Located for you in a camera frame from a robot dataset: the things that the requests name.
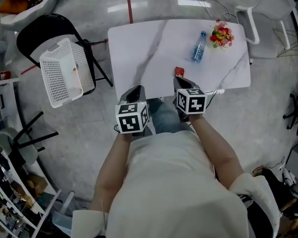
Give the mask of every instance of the white laundry basket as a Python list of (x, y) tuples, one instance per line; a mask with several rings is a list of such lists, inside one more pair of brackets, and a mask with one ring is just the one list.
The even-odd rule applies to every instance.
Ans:
[(83, 47), (64, 38), (40, 56), (42, 76), (53, 108), (94, 89)]

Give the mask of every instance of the white cloth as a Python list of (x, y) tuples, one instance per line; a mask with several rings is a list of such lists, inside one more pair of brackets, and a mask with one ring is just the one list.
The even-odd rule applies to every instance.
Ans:
[[(215, 179), (192, 132), (134, 141), (128, 168), (105, 220), (102, 212), (74, 211), (73, 238), (105, 234), (104, 222), (107, 238), (247, 238), (247, 210), (236, 195), (240, 193), (256, 196), (279, 220), (273, 195), (262, 181), (243, 174), (227, 190)], [(278, 230), (278, 223), (273, 226)]]

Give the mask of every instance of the gray floor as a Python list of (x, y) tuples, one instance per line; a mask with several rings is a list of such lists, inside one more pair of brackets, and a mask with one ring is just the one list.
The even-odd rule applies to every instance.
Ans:
[[(178, 0), (131, 1), (134, 22), (162, 18), (209, 19), (204, 8), (181, 6)], [(237, 5), (252, 6), (259, 0), (219, 1), (233, 13)], [(224, 19), (224, 8), (213, 1), (210, 3), (213, 18)], [(109, 28), (129, 23), (127, 0), (60, 0), (55, 12), (67, 17), (81, 36), (89, 40), (103, 40)], [(290, 17), (285, 23), (287, 29), (293, 30)], [(10, 46), (0, 66), (19, 76), (32, 64), (17, 50), (16, 36), (13, 32), (5, 33)], [(111, 74), (108, 47), (101, 45), (93, 51)], [(115, 89), (99, 81), (94, 93), (53, 109), (41, 72), (35, 68), (20, 77), (18, 91), (27, 120), (40, 110), (44, 112), (44, 120), (34, 129), (35, 134), (52, 130), (60, 134), (43, 142), (46, 150), (40, 153), (52, 182), (64, 192), (74, 190), (77, 196), (90, 199), (116, 134), (113, 130)], [(245, 170), (251, 171), (261, 164), (272, 166), (289, 153), (297, 138), (294, 130), (286, 130), (287, 122), (282, 116), (290, 108), (291, 92), (298, 93), (298, 57), (255, 60), (249, 88), (227, 90), (213, 99), (205, 116), (235, 149)]]

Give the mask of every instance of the water bottle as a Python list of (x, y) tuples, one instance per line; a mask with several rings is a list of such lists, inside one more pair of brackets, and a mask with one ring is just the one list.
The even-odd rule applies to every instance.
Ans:
[(205, 45), (207, 43), (207, 33), (202, 31), (201, 36), (197, 42), (192, 55), (193, 62), (199, 63), (202, 60)]

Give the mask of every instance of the jeans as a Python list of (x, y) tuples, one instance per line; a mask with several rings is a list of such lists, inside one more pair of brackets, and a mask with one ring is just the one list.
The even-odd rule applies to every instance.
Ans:
[[(183, 130), (193, 132), (188, 124), (180, 121), (178, 113), (169, 108), (160, 99), (149, 99), (147, 100), (147, 104), (149, 106), (149, 113), (151, 114), (156, 134), (164, 132), (176, 133)], [(144, 131), (141, 132), (141, 134), (137, 134), (134, 140), (151, 135), (152, 132), (146, 126)]]

